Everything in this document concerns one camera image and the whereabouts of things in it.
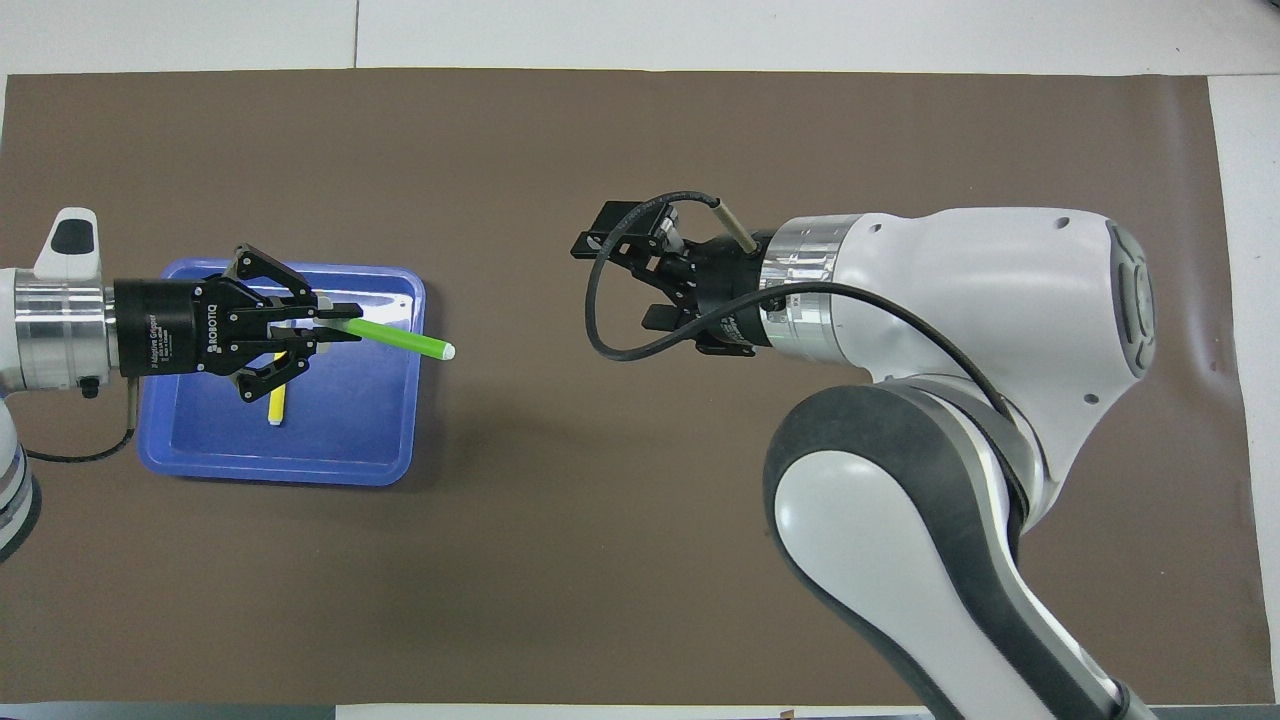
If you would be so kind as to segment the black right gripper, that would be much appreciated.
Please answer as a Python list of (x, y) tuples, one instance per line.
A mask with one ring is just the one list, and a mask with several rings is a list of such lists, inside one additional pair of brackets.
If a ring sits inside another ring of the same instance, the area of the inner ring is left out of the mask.
[[(637, 205), (607, 202), (589, 229), (571, 247), (571, 258), (593, 261), (609, 234)], [(609, 252), (609, 261), (630, 275), (659, 291), (685, 291), (692, 287), (698, 315), (704, 316), (737, 297), (760, 288), (764, 254), (746, 255), (730, 236), (694, 242), (685, 254), (678, 232), (678, 211), (662, 204), (631, 220)], [(645, 331), (669, 333), (694, 319), (685, 307), (650, 305), (643, 316)], [(692, 338), (698, 352), (717, 357), (755, 357), (758, 347), (771, 342), (762, 324), (760, 310), (750, 306), (721, 318)]]

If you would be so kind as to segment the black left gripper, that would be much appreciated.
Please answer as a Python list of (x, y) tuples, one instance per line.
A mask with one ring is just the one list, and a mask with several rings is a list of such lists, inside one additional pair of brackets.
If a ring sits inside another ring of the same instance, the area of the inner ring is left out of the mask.
[[(238, 305), (241, 293), (227, 278), (115, 281), (119, 373), (141, 378), (238, 370), (238, 396), (251, 404), (303, 374), (321, 345), (360, 342), (334, 328), (268, 328), (265, 340), (239, 340), (237, 356), (227, 329), (237, 307), (265, 322), (349, 320), (364, 318), (364, 310), (321, 297), (298, 272), (248, 243), (236, 249), (228, 278), (250, 300)], [(248, 287), (256, 279), (270, 281), (288, 295), (264, 296)]]

